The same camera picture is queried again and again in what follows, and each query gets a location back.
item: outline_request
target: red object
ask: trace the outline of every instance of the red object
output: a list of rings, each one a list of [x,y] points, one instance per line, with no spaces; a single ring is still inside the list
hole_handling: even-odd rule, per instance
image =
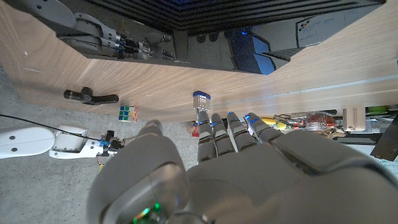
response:
[[[199,137],[199,130],[198,127],[195,127],[195,129],[192,132],[192,137]]]

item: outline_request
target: wire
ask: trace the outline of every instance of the wire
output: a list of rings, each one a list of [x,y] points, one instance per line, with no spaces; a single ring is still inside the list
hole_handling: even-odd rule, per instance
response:
[[[81,136],[81,135],[76,134],[76,133],[71,133],[69,131],[64,131],[62,129],[51,127],[51,126],[48,126],[48,125],[45,125],[45,124],[36,123],[34,121],[29,121],[29,120],[26,120],[26,119],[17,118],[17,117],[14,117],[14,116],[8,116],[8,115],[4,115],[4,114],[0,114],[0,116],[5,117],[5,118],[17,119],[19,121],[25,121],[25,122],[28,122],[28,123],[31,123],[31,124],[36,124],[36,125],[43,126],[43,127],[46,127],[46,128],[54,129],[54,130],[61,131],[61,132],[64,132],[64,133],[68,133],[68,134],[71,134],[71,135],[76,136],[76,137],[81,137],[81,138],[85,138],[85,139],[90,139],[90,140],[95,140],[95,141],[99,141],[99,142],[104,142],[102,139],[95,139],[95,138],[89,138],[89,137],[86,137],[86,136]]]

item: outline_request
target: blue light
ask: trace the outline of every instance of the blue light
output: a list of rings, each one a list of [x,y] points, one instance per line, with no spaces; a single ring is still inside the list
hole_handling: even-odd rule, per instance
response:
[[[254,122],[258,121],[258,120],[260,120],[260,118],[256,118],[256,119],[254,119],[254,120],[250,121],[250,125],[251,125],[252,123],[254,123]]]

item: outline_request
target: robotic hand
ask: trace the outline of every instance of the robotic hand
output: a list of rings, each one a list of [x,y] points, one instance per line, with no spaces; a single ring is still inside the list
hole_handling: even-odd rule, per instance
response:
[[[398,183],[378,163],[306,131],[258,116],[198,111],[198,165],[149,121],[98,174],[89,223],[396,223]]]

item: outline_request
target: wooden table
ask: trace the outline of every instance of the wooden table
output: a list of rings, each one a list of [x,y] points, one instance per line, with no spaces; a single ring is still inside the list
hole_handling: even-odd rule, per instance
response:
[[[37,19],[0,1],[0,62],[26,103],[117,117],[136,106],[138,119],[195,119],[192,93],[211,95],[211,113],[292,113],[398,103],[398,0],[307,47],[274,73],[205,70],[88,59]],[[118,104],[66,100],[83,86],[119,95]]]

